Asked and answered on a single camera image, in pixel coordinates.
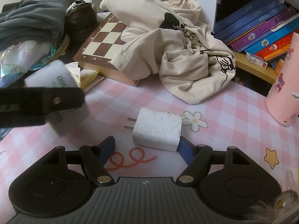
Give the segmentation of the white wall charger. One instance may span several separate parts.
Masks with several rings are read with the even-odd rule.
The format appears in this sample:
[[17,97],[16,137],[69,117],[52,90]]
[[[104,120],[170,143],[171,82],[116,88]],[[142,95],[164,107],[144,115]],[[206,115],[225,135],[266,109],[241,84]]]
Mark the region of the white wall charger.
[[128,118],[134,125],[133,143],[145,147],[175,152],[178,148],[182,127],[182,115],[142,107],[137,118]]

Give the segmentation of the roll of packing tape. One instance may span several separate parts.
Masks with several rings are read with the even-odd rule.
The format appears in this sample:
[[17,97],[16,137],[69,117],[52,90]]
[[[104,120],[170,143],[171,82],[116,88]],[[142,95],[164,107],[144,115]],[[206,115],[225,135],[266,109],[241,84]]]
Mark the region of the roll of packing tape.
[[55,60],[25,79],[28,88],[49,93],[46,122],[64,136],[89,116],[85,95],[61,60]]

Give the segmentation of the iridescent plastic bag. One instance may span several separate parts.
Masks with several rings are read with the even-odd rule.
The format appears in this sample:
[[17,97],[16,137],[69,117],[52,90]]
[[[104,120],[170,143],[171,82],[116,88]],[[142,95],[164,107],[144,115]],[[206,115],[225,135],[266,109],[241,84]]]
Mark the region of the iridescent plastic bag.
[[1,51],[1,87],[6,88],[27,71],[43,67],[55,53],[49,42],[24,41]]

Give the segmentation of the pink white desk mat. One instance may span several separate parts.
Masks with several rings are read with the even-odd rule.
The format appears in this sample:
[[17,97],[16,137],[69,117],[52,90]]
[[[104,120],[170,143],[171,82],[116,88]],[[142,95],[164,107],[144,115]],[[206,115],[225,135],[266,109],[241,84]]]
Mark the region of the pink white desk mat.
[[172,176],[186,163],[177,152],[161,150],[179,136],[215,150],[235,146],[286,189],[287,172],[298,176],[298,123],[279,125],[265,98],[234,82],[198,105],[174,97],[150,77],[138,87],[105,79],[86,95],[90,115],[64,136],[50,124],[13,129],[1,141],[1,223],[15,212],[8,199],[13,180],[56,146],[76,150],[115,138],[106,169],[119,176]]

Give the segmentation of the grey folded sweater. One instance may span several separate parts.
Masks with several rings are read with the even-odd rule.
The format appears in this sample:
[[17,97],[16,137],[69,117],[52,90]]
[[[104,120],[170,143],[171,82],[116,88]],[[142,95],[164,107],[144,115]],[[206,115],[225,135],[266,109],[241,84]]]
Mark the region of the grey folded sweater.
[[24,41],[54,43],[64,34],[65,9],[60,3],[21,0],[1,11],[1,50]]

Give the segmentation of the wooden chessboard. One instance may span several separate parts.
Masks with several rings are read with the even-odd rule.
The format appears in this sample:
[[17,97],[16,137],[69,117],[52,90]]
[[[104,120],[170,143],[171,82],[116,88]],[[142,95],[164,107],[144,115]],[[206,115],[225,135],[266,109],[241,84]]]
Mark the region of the wooden chessboard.
[[108,13],[76,52],[73,60],[78,62],[82,69],[96,70],[106,78],[137,86],[139,81],[126,78],[110,63],[124,45],[121,34],[125,28],[125,24],[112,13]]

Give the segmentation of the pink cylindrical canister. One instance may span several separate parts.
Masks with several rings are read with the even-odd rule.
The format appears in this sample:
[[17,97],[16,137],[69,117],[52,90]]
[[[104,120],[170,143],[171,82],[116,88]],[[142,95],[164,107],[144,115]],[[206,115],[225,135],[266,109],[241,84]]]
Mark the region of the pink cylindrical canister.
[[294,33],[280,73],[265,98],[272,118],[282,126],[291,126],[298,117],[298,33]]

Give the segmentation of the beige crumpled hoodie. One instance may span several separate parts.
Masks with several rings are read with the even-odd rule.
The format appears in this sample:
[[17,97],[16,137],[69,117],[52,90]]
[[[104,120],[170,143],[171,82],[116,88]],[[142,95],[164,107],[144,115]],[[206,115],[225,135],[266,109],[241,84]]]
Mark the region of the beige crumpled hoodie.
[[194,105],[235,76],[233,52],[199,19],[195,0],[102,0],[100,7],[126,26],[111,60],[126,78],[158,74],[166,90]]

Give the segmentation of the row of leaning books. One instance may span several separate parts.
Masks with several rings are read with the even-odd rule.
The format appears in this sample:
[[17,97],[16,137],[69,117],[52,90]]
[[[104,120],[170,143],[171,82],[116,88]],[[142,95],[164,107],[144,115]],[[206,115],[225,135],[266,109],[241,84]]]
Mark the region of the row of leaning books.
[[233,51],[266,68],[287,52],[298,33],[298,9],[279,0],[252,0],[216,22],[214,32]]

